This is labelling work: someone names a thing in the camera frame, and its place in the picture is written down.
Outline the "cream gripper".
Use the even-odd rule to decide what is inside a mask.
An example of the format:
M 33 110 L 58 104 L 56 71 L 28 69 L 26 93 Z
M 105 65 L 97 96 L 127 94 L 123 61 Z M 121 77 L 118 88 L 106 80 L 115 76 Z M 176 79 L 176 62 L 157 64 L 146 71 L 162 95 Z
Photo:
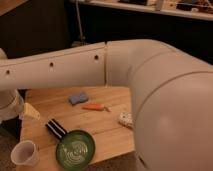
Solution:
M 26 118 L 36 119 L 36 120 L 40 119 L 40 113 L 30 103 L 24 104 L 23 112 L 20 115 L 21 120 Z

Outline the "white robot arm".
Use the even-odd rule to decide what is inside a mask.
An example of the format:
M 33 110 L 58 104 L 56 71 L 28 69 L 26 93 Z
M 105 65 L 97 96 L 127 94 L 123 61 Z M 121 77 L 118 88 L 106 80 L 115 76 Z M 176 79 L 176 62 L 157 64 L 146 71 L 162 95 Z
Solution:
M 213 65 L 149 39 L 0 60 L 0 91 L 95 85 L 130 89 L 139 171 L 213 171 Z

